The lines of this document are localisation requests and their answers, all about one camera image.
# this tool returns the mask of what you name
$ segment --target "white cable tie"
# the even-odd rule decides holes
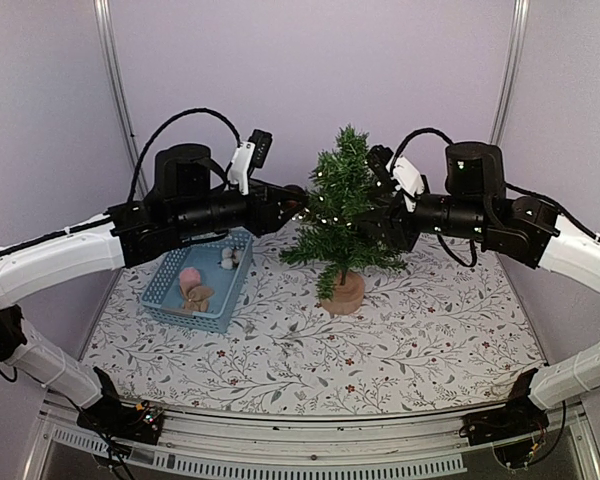
[[[58,372],[58,374],[53,377],[51,380],[48,380],[47,382],[45,382],[43,384],[43,386],[53,386],[53,383],[58,380],[58,378],[60,378],[62,375],[64,375],[64,373],[67,371],[67,356],[64,354],[64,352],[62,353],[62,370],[60,370]]]
[[[578,373],[576,372],[576,368],[580,366],[578,363],[578,360],[580,360],[581,354],[582,354],[582,352],[580,352],[580,353],[578,353],[578,355],[576,355],[576,359],[573,362],[573,367],[571,367],[571,372],[573,373],[573,378],[576,379],[576,382],[578,382],[578,384],[582,387],[582,389],[586,392],[590,392],[591,389],[589,387],[587,387],[582,380],[580,380],[580,377],[578,376]]]

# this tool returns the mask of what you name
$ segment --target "white robot arm segment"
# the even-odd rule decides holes
[[[542,410],[600,386],[600,342],[573,357],[538,370],[529,399]]]
[[[97,215],[88,223],[105,218]],[[105,223],[0,257],[0,309],[73,278],[124,267],[122,246],[111,234],[113,228],[113,222]]]
[[[80,408],[89,408],[102,398],[102,384],[96,373],[67,355],[42,336],[24,319],[22,332],[27,343],[18,346],[6,365],[26,372],[43,388],[69,392],[71,401]]]
[[[539,266],[600,293],[600,243],[563,215],[558,216],[556,228],[560,235],[549,241]]]

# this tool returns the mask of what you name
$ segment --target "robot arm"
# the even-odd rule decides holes
[[[45,339],[23,318],[17,302],[88,273],[133,267],[176,248],[212,241],[231,228],[245,227],[256,236],[279,230],[304,208],[306,196],[297,187],[249,178],[262,167],[270,145],[271,135],[256,130],[236,150],[228,175],[206,146],[174,146],[156,156],[155,185],[144,200],[0,247],[0,362],[69,398],[81,411],[79,425],[155,444],[159,409],[146,402],[138,408],[122,405],[104,371],[79,364]],[[211,173],[220,177],[220,186],[211,188]]]
[[[442,236],[465,238],[483,251],[565,275],[600,293],[599,236],[576,226],[548,197],[507,199],[498,147],[451,144],[446,156],[450,195],[436,195],[406,158],[392,161],[391,150],[373,147],[367,161],[378,177],[376,207],[359,216],[358,226],[404,251],[413,249],[421,232],[436,234],[441,242]],[[538,424],[546,426],[546,409],[598,386],[600,342],[556,365],[523,373],[507,405],[467,415],[463,433],[473,444],[534,431]]]

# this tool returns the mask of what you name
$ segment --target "pink plush toy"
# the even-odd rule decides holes
[[[186,298],[188,293],[202,283],[200,272],[193,267],[185,268],[180,272],[180,291]]]

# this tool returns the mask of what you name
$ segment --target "purple wall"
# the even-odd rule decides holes
[[[0,1],[0,245],[84,220],[123,201],[129,182],[93,2]],[[111,274],[22,302],[76,354]],[[0,480],[22,467],[43,390],[0,378]]]
[[[531,2],[503,150],[508,180],[600,231],[600,2]],[[600,295],[507,263],[550,360],[600,340]],[[583,396],[600,448],[600,389]]]
[[[304,185],[348,122],[392,148],[423,126],[487,140],[513,4],[120,0],[111,11],[140,147],[172,114],[216,108],[244,137],[274,134],[260,178]],[[229,161],[232,138],[217,120],[179,122],[159,146],[199,141]],[[438,139],[419,139],[407,154],[442,188]]]

